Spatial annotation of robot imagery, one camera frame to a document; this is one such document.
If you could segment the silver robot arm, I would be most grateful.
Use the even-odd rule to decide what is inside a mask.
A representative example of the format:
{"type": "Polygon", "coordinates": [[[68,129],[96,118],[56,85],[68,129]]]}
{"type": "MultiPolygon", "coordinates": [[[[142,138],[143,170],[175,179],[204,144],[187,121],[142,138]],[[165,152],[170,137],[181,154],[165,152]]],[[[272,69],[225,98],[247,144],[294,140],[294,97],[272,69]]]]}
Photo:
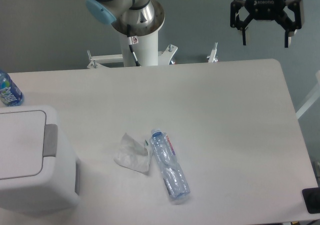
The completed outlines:
{"type": "MultiPolygon", "coordinates": [[[[102,24],[110,25],[122,19],[128,11],[144,11],[152,0],[86,0],[89,12],[102,24]]],[[[230,26],[242,33],[247,44],[246,30],[252,20],[275,21],[285,31],[284,46],[305,22],[303,0],[233,0],[230,4],[230,26]]]]}

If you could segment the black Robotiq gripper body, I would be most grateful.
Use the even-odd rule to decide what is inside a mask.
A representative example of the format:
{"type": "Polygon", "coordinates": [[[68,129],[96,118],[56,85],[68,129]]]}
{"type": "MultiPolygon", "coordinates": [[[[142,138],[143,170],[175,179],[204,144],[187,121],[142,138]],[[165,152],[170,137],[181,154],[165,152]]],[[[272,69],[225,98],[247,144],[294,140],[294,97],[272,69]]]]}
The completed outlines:
{"type": "Polygon", "coordinates": [[[282,23],[288,19],[284,8],[285,0],[245,0],[244,7],[248,16],[244,20],[250,23],[256,21],[276,21],[282,23]]]}

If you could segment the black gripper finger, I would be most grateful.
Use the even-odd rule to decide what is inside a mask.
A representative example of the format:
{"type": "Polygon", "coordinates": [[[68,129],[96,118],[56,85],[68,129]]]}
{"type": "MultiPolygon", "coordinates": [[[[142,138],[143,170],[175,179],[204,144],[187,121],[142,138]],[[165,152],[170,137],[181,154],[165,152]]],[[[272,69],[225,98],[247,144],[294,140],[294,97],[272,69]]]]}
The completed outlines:
{"type": "Polygon", "coordinates": [[[303,0],[284,0],[276,21],[284,29],[284,47],[288,48],[291,44],[291,37],[296,34],[296,30],[300,30],[305,22],[304,2],[303,0]],[[294,13],[294,21],[284,11],[288,8],[294,13]]]}
{"type": "Polygon", "coordinates": [[[242,44],[247,45],[246,30],[249,23],[254,19],[254,1],[253,0],[233,0],[230,3],[230,27],[236,28],[242,34],[242,44]],[[240,19],[239,11],[245,8],[248,16],[245,20],[240,19]]]}

